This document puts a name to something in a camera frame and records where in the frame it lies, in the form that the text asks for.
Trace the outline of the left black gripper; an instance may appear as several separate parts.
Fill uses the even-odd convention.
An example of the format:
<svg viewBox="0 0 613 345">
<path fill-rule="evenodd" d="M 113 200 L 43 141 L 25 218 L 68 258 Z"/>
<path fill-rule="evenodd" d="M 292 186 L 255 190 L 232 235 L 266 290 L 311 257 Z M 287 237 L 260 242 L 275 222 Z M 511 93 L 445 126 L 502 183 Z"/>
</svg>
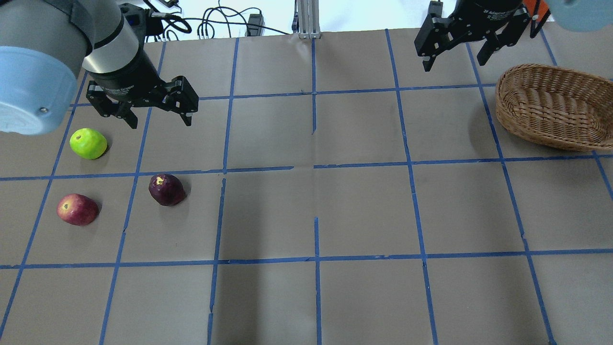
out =
<svg viewBox="0 0 613 345">
<path fill-rule="evenodd" d="M 177 76 L 169 83 L 163 81 L 142 46 L 126 66 L 91 76 L 86 99 L 92 107 L 100 116 L 125 121 L 131 129 L 137 129 L 138 117 L 129 101 L 141 105 L 149 100 L 156 107 L 179 115 L 187 127 L 192 125 L 193 113 L 198 112 L 199 96 L 188 79 Z"/>
</svg>

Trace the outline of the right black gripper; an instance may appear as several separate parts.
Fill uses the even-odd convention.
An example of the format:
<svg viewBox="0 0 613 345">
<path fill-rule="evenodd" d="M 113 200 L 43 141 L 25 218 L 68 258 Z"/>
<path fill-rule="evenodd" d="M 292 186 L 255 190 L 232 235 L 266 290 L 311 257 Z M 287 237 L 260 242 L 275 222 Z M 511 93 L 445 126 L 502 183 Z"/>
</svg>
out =
<svg viewBox="0 0 613 345">
<path fill-rule="evenodd" d="M 514 46 L 530 21 L 521 0 L 458 0 L 452 13 L 443 16 L 443 3 L 431 1 L 414 46 L 423 70 L 431 71 L 436 57 L 462 42 L 485 43 L 477 54 L 484 66 L 493 53 Z"/>
</svg>

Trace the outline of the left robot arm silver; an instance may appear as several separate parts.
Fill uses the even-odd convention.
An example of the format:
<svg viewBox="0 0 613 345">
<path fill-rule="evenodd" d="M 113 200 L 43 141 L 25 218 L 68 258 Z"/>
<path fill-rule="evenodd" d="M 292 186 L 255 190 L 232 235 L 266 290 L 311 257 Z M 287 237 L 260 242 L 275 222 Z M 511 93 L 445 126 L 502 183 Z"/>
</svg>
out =
<svg viewBox="0 0 613 345">
<path fill-rule="evenodd" d="M 114 0 L 3 0 L 0 9 L 0 128 L 45 135 L 75 100 L 81 70 L 86 99 L 103 117 L 136 129 L 133 108 L 178 114 L 186 126 L 199 96 L 185 76 L 164 81 L 145 52 L 171 13 Z"/>
</svg>

